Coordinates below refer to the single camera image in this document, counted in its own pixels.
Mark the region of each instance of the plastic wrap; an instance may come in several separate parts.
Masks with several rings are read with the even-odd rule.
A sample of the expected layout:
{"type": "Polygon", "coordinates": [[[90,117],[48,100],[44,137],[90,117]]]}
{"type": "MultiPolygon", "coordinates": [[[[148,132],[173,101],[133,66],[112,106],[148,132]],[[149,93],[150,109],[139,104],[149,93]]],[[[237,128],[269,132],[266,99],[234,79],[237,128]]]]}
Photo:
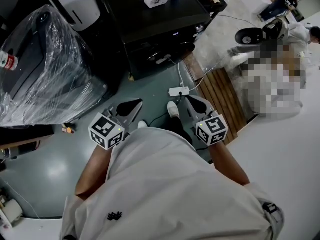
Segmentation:
{"type": "Polygon", "coordinates": [[[85,42],[49,5],[23,20],[1,49],[8,50],[30,31],[36,32],[37,20],[43,13],[49,14],[44,69],[22,96],[13,98],[3,88],[4,81],[10,79],[6,74],[11,72],[0,70],[0,127],[70,122],[97,105],[107,91],[107,86],[91,73],[93,57],[85,42]]]}

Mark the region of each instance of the wooden slat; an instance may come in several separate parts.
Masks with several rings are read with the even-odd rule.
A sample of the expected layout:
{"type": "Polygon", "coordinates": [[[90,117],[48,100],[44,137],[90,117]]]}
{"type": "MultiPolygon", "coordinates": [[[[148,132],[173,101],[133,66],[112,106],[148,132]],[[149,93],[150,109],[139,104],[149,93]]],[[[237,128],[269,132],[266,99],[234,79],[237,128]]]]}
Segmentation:
{"type": "Polygon", "coordinates": [[[199,86],[197,89],[197,92],[200,94],[200,97],[205,99],[205,94],[204,92],[201,90],[201,87],[199,86]]]}
{"type": "Polygon", "coordinates": [[[205,76],[204,71],[200,67],[193,53],[184,59],[184,63],[195,82],[202,79],[205,76]]]}
{"type": "Polygon", "coordinates": [[[225,100],[225,98],[224,98],[224,96],[222,94],[222,91],[221,91],[218,83],[217,83],[217,79],[216,79],[216,77],[215,77],[213,72],[208,73],[207,76],[210,79],[212,87],[213,87],[213,89],[214,89],[214,91],[215,91],[215,93],[216,93],[216,95],[217,95],[217,97],[219,99],[219,102],[220,102],[220,104],[222,106],[222,109],[224,111],[224,116],[225,116],[224,119],[226,120],[226,122],[227,122],[227,124],[229,126],[229,132],[231,132],[233,138],[236,139],[238,137],[237,129],[235,127],[235,124],[234,124],[234,121],[232,119],[232,116],[231,116],[231,113],[229,111],[229,108],[228,108],[228,105],[226,103],[226,100],[225,100]]]}
{"type": "Polygon", "coordinates": [[[240,112],[242,124],[243,124],[244,126],[246,126],[246,125],[247,125],[247,119],[246,119],[245,113],[244,113],[244,111],[243,111],[243,109],[242,109],[242,106],[241,106],[241,104],[240,104],[239,98],[238,98],[238,96],[237,96],[237,94],[236,94],[236,91],[235,91],[235,89],[234,89],[234,86],[233,86],[233,84],[232,84],[232,82],[231,82],[231,80],[230,80],[230,78],[229,78],[228,73],[226,72],[226,70],[223,70],[222,73],[223,73],[224,76],[225,76],[225,80],[226,80],[226,82],[227,82],[227,84],[228,84],[228,86],[229,86],[229,89],[231,90],[231,93],[232,93],[232,95],[233,95],[233,97],[234,97],[235,104],[236,104],[236,106],[237,106],[237,108],[238,108],[238,110],[239,110],[239,112],[240,112]]]}
{"type": "Polygon", "coordinates": [[[241,112],[239,111],[238,106],[237,106],[236,99],[238,99],[238,97],[237,96],[236,97],[233,96],[233,93],[232,93],[231,89],[234,89],[234,87],[232,86],[232,84],[228,83],[229,76],[228,76],[228,74],[224,74],[224,73],[226,73],[226,70],[224,68],[222,68],[222,69],[219,69],[217,71],[217,73],[218,73],[218,75],[219,75],[219,77],[221,79],[221,82],[222,82],[222,84],[224,86],[224,89],[226,90],[226,94],[228,95],[228,98],[230,100],[231,106],[232,106],[233,111],[235,113],[235,117],[236,117],[236,120],[237,120],[238,125],[239,125],[239,128],[237,128],[237,131],[239,132],[243,127],[246,126],[246,123],[245,123],[244,118],[241,115],[241,112]]]}
{"type": "MultiPolygon", "coordinates": [[[[216,100],[217,106],[215,106],[215,105],[214,105],[214,101],[213,101],[214,95],[212,95],[212,94],[210,93],[210,91],[208,90],[208,87],[207,87],[207,85],[206,85],[206,81],[209,81],[207,76],[204,78],[204,80],[203,80],[202,83],[200,84],[201,90],[202,90],[202,92],[203,92],[203,94],[204,94],[204,98],[213,105],[214,109],[216,109],[219,114],[222,115],[222,113],[221,113],[222,108],[221,108],[221,106],[220,106],[220,104],[219,104],[219,101],[216,100]]],[[[225,139],[225,144],[226,144],[226,145],[229,144],[232,140],[233,140],[232,134],[229,134],[229,132],[228,132],[228,134],[227,134],[227,136],[226,136],[226,139],[225,139]]]]}
{"type": "Polygon", "coordinates": [[[242,128],[241,128],[241,126],[239,124],[238,118],[236,116],[236,112],[234,111],[234,108],[232,106],[231,100],[230,100],[229,95],[227,93],[227,88],[225,87],[225,85],[223,83],[222,78],[224,78],[224,77],[222,76],[222,78],[221,78],[221,69],[215,70],[213,72],[213,74],[214,74],[216,82],[218,83],[219,88],[220,88],[220,90],[222,92],[222,95],[223,95],[223,98],[224,98],[224,100],[226,102],[226,105],[228,106],[228,109],[230,111],[230,115],[231,115],[232,121],[234,123],[235,130],[236,130],[236,132],[239,132],[242,128]]]}
{"type": "MultiPolygon", "coordinates": [[[[219,99],[217,97],[217,94],[216,94],[216,92],[215,92],[215,90],[214,90],[214,88],[208,78],[208,75],[205,76],[203,81],[204,81],[206,87],[208,88],[210,95],[211,95],[212,99],[214,100],[214,103],[216,104],[215,110],[218,111],[219,115],[223,115],[223,117],[226,118],[226,113],[221,105],[221,102],[219,101],[219,99]]],[[[228,131],[227,137],[228,137],[229,142],[232,142],[234,140],[234,137],[230,131],[228,131]]]]}

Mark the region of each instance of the person sitting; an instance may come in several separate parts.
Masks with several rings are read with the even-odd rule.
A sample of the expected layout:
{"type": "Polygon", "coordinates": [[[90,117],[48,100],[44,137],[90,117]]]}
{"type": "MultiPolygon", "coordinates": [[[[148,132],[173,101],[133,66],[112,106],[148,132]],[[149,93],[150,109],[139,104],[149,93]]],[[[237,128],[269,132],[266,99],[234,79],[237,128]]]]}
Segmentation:
{"type": "Polygon", "coordinates": [[[286,11],[293,11],[298,7],[298,0],[276,0],[258,15],[262,22],[268,21],[286,11]]]}

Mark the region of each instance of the black logo print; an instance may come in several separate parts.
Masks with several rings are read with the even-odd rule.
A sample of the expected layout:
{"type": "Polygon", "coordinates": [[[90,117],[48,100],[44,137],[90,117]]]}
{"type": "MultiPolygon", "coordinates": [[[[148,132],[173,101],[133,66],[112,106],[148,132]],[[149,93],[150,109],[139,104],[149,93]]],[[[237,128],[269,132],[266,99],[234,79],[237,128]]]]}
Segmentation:
{"type": "Polygon", "coordinates": [[[109,139],[109,149],[121,142],[122,135],[123,132],[120,132],[117,136],[114,136],[113,138],[109,139]]]}
{"type": "Polygon", "coordinates": [[[115,128],[115,124],[105,118],[101,117],[93,126],[92,129],[95,130],[97,133],[101,134],[103,137],[107,137],[109,133],[115,128]]]}
{"type": "Polygon", "coordinates": [[[197,131],[196,135],[201,140],[203,140],[205,143],[208,143],[209,135],[205,131],[203,131],[200,127],[198,127],[198,131],[197,131]]]}
{"type": "Polygon", "coordinates": [[[103,138],[101,138],[100,136],[96,135],[96,133],[94,133],[92,131],[90,131],[90,133],[91,133],[92,140],[95,143],[99,144],[100,146],[102,146],[104,148],[106,147],[105,140],[103,138]]]}
{"type": "Polygon", "coordinates": [[[108,214],[108,220],[109,221],[113,221],[113,220],[116,220],[116,221],[118,221],[118,220],[120,220],[120,218],[122,217],[122,212],[117,212],[117,214],[115,214],[115,213],[109,213],[108,214]]]}
{"type": "Polygon", "coordinates": [[[205,123],[208,126],[211,134],[215,134],[218,131],[226,129],[224,123],[219,117],[214,117],[211,120],[206,121],[205,123]]]}

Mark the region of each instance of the leg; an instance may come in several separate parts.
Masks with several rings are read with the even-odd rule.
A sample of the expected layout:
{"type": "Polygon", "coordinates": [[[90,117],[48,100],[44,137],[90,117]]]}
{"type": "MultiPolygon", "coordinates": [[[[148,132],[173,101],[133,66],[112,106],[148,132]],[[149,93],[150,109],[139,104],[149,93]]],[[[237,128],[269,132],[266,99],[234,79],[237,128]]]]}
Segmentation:
{"type": "Polygon", "coordinates": [[[179,110],[177,105],[173,102],[170,101],[168,103],[168,112],[171,117],[170,120],[170,125],[169,125],[169,131],[180,135],[182,138],[187,140],[191,145],[193,144],[191,137],[189,136],[188,133],[184,130],[184,127],[182,125],[182,122],[179,118],[179,110]]]}
{"type": "Polygon", "coordinates": [[[246,54],[251,52],[260,51],[260,45],[250,45],[250,46],[236,46],[228,50],[228,53],[231,57],[237,56],[239,54],[246,54]]]}
{"type": "Polygon", "coordinates": [[[282,1],[277,0],[270,4],[260,15],[262,19],[267,21],[281,13],[284,13],[285,11],[286,8],[283,7],[282,1]]]}
{"type": "Polygon", "coordinates": [[[270,4],[267,8],[265,8],[264,11],[260,13],[260,15],[263,18],[264,16],[268,15],[269,13],[277,9],[279,6],[280,6],[279,1],[275,1],[272,4],[270,4]]]}
{"type": "Polygon", "coordinates": [[[262,18],[265,21],[268,21],[276,16],[278,16],[279,14],[283,14],[286,11],[285,8],[277,8],[274,11],[270,12],[269,14],[267,14],[266,16],[262,16],[262,18]]]}
{"type": "Polygon", "coordinates": [[[185,131],[182,122],[179,117],[175,116],[170,119],[169,130],[175,134],[180,135],[182,138],[187,140],[192,145],[192,139],[190,135],[185,131]]]}

